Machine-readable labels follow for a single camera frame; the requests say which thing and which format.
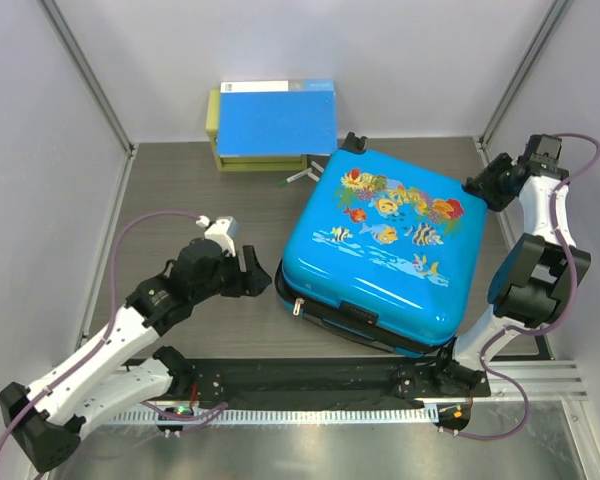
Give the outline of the blue suitcase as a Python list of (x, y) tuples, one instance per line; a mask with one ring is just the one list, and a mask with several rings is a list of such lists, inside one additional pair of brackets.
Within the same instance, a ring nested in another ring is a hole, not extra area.
[(460, 181), (349, 134), (285, 246), (275, 286), (292, 313), (417, 358), (465, 315), (487, 217)]

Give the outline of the blue white box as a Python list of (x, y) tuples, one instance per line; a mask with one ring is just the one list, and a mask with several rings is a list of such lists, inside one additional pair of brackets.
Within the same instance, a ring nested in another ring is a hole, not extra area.
[(337, 148), (331, 79), (224, 81), (217, 149), (222, 157), (329, 155)]

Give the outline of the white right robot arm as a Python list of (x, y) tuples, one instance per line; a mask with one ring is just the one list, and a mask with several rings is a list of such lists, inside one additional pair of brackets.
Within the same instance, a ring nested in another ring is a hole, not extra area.
[(494, 275), (487, 310), (443, 350), (430, 373), (442, 395), (484, 383), (489, 361), (506, 345), (552, 331), (573, 305), (591, 255), (569, 231), (566, 197), (574, 177), (559, 165), (563, 138), (534, 134), (517, 159), (502, 153), (464, 184), (494, 212), (519, 200), (524, 230)]

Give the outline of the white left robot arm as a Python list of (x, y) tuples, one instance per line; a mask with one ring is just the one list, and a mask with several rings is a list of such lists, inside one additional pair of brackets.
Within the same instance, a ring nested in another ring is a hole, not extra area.
[(109, 382), (138, 351), (190, 318), (198, 304), (216, 295), (257, 297), (272, 282), (255, 248), (237, 256), (222, 241), (196, 238), (167, 261), (159, 274), (138, 284), (116, 310), (112, 323), (47, 375), (0, 392), (9, 435), (40, 474), (63, 464), (101, 423), (135, 403), (191, 391), (196, 373), (175, 348), (163, 346), (139, 367)]

